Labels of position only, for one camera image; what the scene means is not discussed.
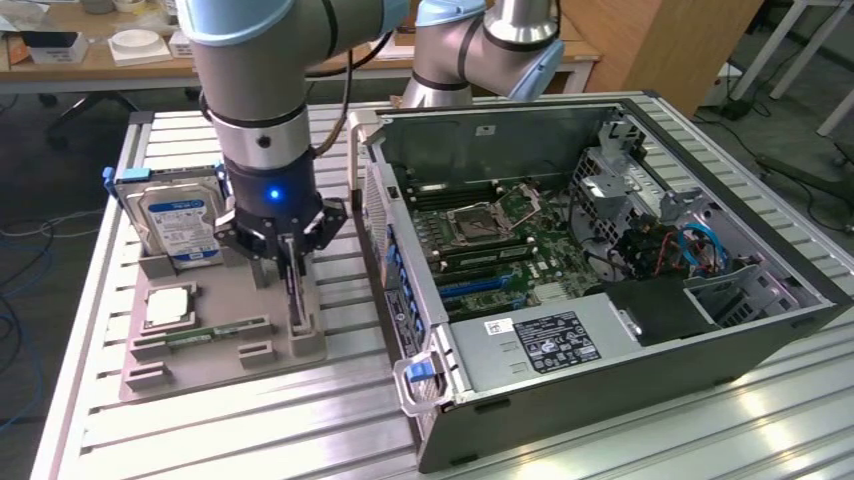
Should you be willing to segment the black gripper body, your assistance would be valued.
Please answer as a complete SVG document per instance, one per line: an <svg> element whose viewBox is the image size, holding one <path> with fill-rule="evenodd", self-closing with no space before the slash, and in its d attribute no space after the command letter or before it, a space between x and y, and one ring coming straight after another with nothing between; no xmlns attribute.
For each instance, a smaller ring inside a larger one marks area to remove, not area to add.
<svg viewBox="0 0 854 480"><path fill-rule="evenodd" d="M314 175L316 150L285 167L259 169L225 158L234 197L237 242L266 259L291 260L283 237L295 239L322 210Z"/></svg>

